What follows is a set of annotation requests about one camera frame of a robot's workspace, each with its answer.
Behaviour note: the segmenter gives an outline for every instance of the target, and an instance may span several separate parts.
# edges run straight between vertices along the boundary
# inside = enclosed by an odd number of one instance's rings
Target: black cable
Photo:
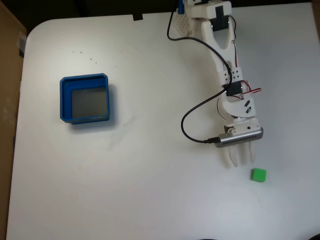
[[[218,111],[218,114],[220,115],[220,117],[221,117],[223,120],[226,121],[226,119],[225,119],[223,116],[221,116],[221,114],[220,114],[220,112],[219,112],[219,107],[218,107],[219,99],[220,99],[220,97],[219,97],[218,100],[216,101],[216,110]]]
[[[221,61],[223,62],[223,64],[225,65],[227,71],[228,71],[228,74],[230,76],[230,81],[229,81],[229,84],[227,85],[226,88],[224,88],[223,90],[221,90],[220,92],[218,92],[217,94],[213,95],[212,97],[209,97],[207,100],[204,100],[203,102],[199,103],[198,105],[194,106],[193,108],[191,108],[184,116],[183,118],[181,119],[181,130],[183,132],[183,134],[188,138],[190,139],[191,141],[194,141],[196,143],[201,143],[201,144],[212,144],[214,143],[217,138],[216,137],[213,137],[213,138],[209,138],[207,140],[197,140],[195,138],[192,138],[190,137],[185,129],[184,129],[184,121],[185,121],[185,118],[191,113],[193,112],[194,110],[196,110],[197,108],[201,107],[202,105],[206,104],[207,102],[211,101],[212,99],[215,99],[216,97],[218,97],[219,95],[221,95],[224,91],[226,91],[231,83],[232,83],[232,70],[231,68],[229,67],[228,63],[226,62],[226,60],[213,48],[211,47],[209,44],[205,43],[204,41],[198,39],[198,38],[195,38],[195,37],[191,37],[191,36],[185,36],[185,37],[179,37],[179,38],[171,38],[169,36],[169,31],[170,31],[170,26],[171,26],[171,22],[172,22],[172,18],[173,18],[173,15],[174,15],[174,12],[176,10],[176,5],[177,5],[177,2],[175,3],[174,5],[174,8],[171,12],[171,16],[170,16],[170,21],[169,21],[169,24],[168,24],[168,28],[167,28],[167,31],[166,31],[166,36],[168,37],[169,40],[171,41],[180,41],[180,40],[193,40],[193,41],[196,41],[198,43],[201,43],[203,45],[205,45],[207,48],[209,48],[211,51],[213,51],[220,59]]]
[[[234,22],[234,29],[233,29],[233,33],[234,33],[234,39],[233,39],[233,45],[234,45],[234,58],[235,58],[235,66],[238,67],[238,61],[237,61],[237,49],[236,49],[236,28],[237,28],[237,22],[235,20],[235,18],[231,15],[228,15],[228,17],[232,18],[233,22]]]

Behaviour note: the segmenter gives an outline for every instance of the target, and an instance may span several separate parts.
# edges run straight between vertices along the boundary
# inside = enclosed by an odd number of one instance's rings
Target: blue container
[[[64,122],[84,124],[108,121],[109,117],[108,77],[104,73],[62,78],[60,118]]]

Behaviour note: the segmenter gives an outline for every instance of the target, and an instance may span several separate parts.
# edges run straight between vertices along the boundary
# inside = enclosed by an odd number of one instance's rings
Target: blue tray
[[[73,117],[73,105],[76,104],[73,99],[73,91],[86,89],[105,89],[106,98],[102,104],[106,104],[105,114]],[[100,121],[108,121],[110,118],[109,108],[109,89],[108,77],[104,73],[82,75],[82,76],[68,76],[62,78],[60,81],[60,118],[71,124],[84,124]]]

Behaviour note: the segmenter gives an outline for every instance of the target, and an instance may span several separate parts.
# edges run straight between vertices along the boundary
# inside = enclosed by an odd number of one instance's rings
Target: red wire
[[[258,93],[260,91],[261,91],[261,88],[259,87],[259,88],[256,88],[256,89],[241,93],[239,96],[241,97],[242,95],[245,95],[245,94],[256,94],[256,93]]]
[[[236,96],[236,95],[232,95],[232,96],[230,96],[230,97],[235,97],[235,98],[237,98],[237,99],[242,100],[240,97],[238,97],[238,96]]]
[[[251,87],[250,87],[249,83],[247,83],[247,81],[241,80],[240,82],[244,83],[247,86],[247,88],[249,89],[249,91],[251,91]]]

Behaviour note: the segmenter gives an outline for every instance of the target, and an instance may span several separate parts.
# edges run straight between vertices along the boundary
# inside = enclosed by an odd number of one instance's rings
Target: cable connector
[[[220,137],[218,136],[215,136],[215,137],[212,137],[212,138],[208,138],[207,140],[204,140],[204,143],[205,144],[218,144],[220,143]]]

